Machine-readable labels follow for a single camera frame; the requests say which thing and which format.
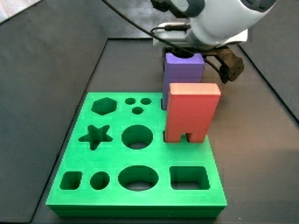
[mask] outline circular hole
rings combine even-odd
[[[108,181],[108,174],[100,171],[92,176],[90,184],[95,190],[103,190],[108,186]]]
[[[132,150],[142,150],[154,141],[154,132],[143,125],[135,125],[126,129],[122,140]]]
[[[130,191],[142,192],[155,187],[158,173],[148,166],[134,165],[127,167],[118,176],[119,184]]]
[[[134,105],[136,103],[136,99],[135,98],[127,98],[126,99],[126,104],[127,105]]]
[[[148,105],[148,104],[152,103],[152,101],[151,101],[148,98],[144,98],[144,99],[142,100],[142,103],[143,103],[144,105]]]
[[[134,112],[134,114],[136,114],[136,115],[142,115],[143,112],[144,112],[144,110],[143,110],[143,108],[136,107],[136,108],[132,109],[132,112]]]

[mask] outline red block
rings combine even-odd
[[[168,98],[164,141],[179,143],[186,133],[191,143],[202,143],[220,100],[214,83],[172,83]]]

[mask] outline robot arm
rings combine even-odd
[[[186,24],[159,25],[155,33],[182,47],[199,52],[248,39],[248,28],[264,17],[276,0],[152,0],[159,11],[171,11],[178,18],[187,18]],[[184,31],[163,31],[166,25],[186,25]]]

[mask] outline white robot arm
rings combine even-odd
[[[202,53],[206,62],[219,73],[223,83],[234,81],[244,70],[243,59],[228,45],[248,39],[248,28],[268,13],[276,0],[151,0],[159,11],[171,11],[186,23],[164,23],[148,32],[108,3],[103,3],[142,32],[154,38],[154,45],[182,58]],[[207,60],[214,56],[219,69]]]
[[[152,0],[159,11],[171,11],[187,23],[160,24],[155,35],[182,47],[204,52],[248,39],[248,28],[263,18],[276,0]],[[171,26],[184,26],[176,31]]]

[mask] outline green shape sorter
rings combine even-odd
[[[216,217],[227,205],[208,138],[164,142],[159,93],[88,93],[47,206],[63,217]]]

